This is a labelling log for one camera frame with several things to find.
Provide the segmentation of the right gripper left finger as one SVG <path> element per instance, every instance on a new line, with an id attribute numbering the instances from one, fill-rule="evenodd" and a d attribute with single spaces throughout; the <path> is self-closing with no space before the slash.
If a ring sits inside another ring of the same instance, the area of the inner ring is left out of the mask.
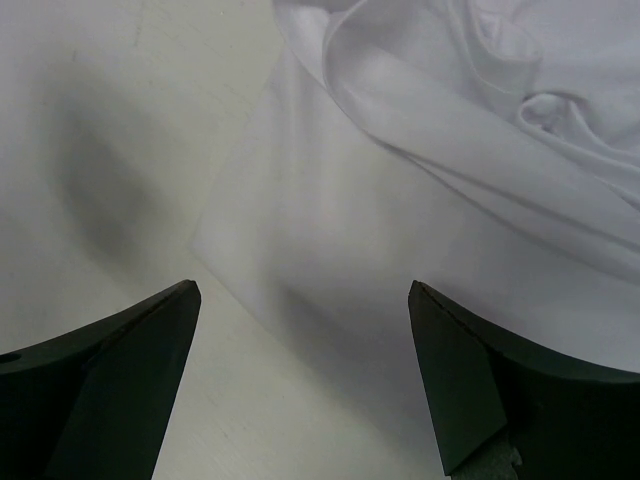
<path id="1" fill-rule="evenodd" d="M 2 354 L 2 478 L 151 478 L 200 306 L 197 283 L 184 280 Z"/>

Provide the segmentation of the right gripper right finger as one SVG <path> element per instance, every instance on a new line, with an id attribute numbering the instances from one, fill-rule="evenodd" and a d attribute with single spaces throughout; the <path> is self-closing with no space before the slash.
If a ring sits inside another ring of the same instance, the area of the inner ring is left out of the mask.
<path id="1" fill-rule="evenodd" d="M 421 282 L 408 307 L 446 476 L 638 478 L 638 374 L 527 340 Z"/>

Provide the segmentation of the white t shirt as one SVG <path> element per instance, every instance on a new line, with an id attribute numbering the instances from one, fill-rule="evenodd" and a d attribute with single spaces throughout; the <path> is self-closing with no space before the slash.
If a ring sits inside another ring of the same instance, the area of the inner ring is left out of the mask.
<path id="1" fill-rule="evenodd" d="M 196 254 L 442 477 L 411 284 L 639 368 L 639 5 L 277 1 L 284 51 Z"/>

